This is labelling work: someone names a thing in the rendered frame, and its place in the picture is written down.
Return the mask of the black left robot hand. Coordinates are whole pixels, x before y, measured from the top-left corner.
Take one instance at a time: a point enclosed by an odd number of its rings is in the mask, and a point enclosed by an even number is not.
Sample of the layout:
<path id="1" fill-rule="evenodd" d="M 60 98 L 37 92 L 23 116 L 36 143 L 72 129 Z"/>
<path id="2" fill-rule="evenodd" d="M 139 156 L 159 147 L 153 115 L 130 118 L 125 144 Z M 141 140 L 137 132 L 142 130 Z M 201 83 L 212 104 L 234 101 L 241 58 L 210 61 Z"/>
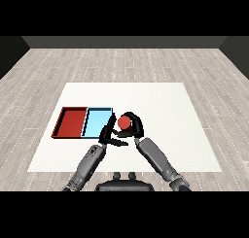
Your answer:
<path id="1" fill-rule="evenodd" d="M 116 123 L 116 115 L 112 114 L 111 117 L 109 117 L 109 120 L 106 125 L 103 126 L 101 129 L 101 132 L 99 134 L 99 143 L 102 145 L 114 145 L 117 147 L 120 146 L 127 146 L 127 142 L 124 142 L 120 138 L 120 133 L 114 129 L 114 125 Z M 115 134 L 117 136 L 117 139 L 114 139 L 111 137 L 112 134 Z"/>

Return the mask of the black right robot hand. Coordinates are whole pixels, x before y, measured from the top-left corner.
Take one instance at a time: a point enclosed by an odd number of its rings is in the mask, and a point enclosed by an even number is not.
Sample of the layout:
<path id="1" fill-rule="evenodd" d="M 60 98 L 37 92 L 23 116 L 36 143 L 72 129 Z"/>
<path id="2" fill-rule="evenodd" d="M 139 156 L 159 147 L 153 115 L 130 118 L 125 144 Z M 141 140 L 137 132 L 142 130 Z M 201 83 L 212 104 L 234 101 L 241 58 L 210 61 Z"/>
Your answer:
<path id="1" fill-rule="evenodd" d="M 129 130 L 121 130 L 120 138 L 125 137 L 134 137 L 134 138 L 142 138 L 144 136 L 144 128 L 140 117 L 135 115 L 133 112 L 126 112 L 122 116 L 127 116 L 131 120 L 131 128 Z"/>

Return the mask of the light blue shallow open box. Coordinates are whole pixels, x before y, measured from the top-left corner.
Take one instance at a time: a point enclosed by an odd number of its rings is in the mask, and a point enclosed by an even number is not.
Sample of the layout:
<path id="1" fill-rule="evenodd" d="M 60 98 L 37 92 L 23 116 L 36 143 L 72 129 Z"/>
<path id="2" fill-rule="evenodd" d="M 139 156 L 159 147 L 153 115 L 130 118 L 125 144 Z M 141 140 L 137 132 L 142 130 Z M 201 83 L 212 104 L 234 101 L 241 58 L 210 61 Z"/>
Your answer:
<path id="1" fill-rule="evenodd" d="M 111 107 L 89 107 L 82 128 L 82 138 L 97 139 L 112 114 Z"/>

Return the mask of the red shallow open box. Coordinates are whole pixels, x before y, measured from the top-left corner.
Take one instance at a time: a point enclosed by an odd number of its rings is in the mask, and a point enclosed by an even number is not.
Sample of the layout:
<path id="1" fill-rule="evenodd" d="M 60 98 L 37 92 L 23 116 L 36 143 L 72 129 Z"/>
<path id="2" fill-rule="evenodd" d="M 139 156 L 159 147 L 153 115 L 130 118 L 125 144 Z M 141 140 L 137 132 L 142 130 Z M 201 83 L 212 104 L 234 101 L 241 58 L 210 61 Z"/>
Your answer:
<path id="1" fill-rule="evenodd" d="M 80 139 L 87 107 L 63 107 L 53 129 L 54 139 Z"/>

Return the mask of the dark grey robot body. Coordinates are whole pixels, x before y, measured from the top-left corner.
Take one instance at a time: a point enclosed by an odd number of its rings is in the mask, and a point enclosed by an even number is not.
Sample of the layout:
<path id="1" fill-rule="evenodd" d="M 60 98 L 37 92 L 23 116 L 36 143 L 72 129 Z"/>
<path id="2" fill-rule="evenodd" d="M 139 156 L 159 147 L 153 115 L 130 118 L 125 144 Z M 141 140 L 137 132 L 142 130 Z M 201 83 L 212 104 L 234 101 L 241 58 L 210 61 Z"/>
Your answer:
<path id="1" fill-rule="evenodd" d="M 138 181 L 134 172 L 128 173 L 128 179 L 122 180 L 121 173 L 115 172 L 113 179 L 98 184 L 95 191 L 154 191 L 151 184 Z"/>

